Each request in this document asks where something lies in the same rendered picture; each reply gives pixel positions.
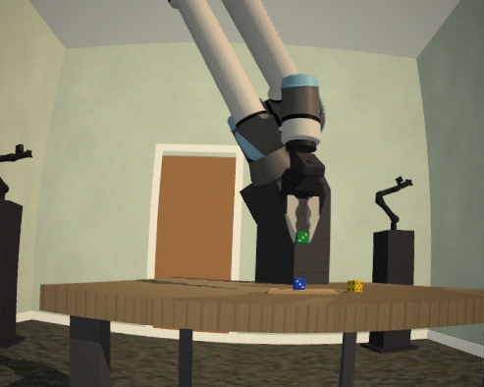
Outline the tan flat mat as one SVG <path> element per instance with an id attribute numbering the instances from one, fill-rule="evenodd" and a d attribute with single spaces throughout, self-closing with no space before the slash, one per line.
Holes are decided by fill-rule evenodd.
<path id="1" fill-rule="evenodd" d="M 305 290 L 297 290 L 293 292 L 285 292 L 291 289 L 270 289 L 268 291 L 268 294 L 309 294 L 309 295 L 338 295 L 339 292 L 334 292 L 334 290 L 321 290 L 318 292 L 313 292 L 316 290 L 310 290 L 310 289 L 305 289 Z"/>

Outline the green die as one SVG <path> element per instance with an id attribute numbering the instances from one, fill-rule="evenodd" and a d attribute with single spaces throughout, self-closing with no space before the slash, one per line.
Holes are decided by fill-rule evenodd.
<path id="1" fill-rule="evenodd" d="M 308 244 L 308 232 L 297 232 L 296 245 L 306 245 L 306 244 Z"/>

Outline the blue die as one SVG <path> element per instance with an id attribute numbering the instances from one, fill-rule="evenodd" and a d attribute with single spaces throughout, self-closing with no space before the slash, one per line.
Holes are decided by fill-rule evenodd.
<path id="1" fill-rule="evenodd" d="M 294 290 L 305 290 L 305 279 L 293 279 Z"/>

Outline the yellow die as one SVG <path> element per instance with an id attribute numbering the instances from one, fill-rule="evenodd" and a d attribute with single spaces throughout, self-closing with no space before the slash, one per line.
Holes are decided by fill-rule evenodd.
<path id="1" fill-rule="evenodd" d="M 362 281 L 348 281 L 348 292 L 362 292 Z"/>

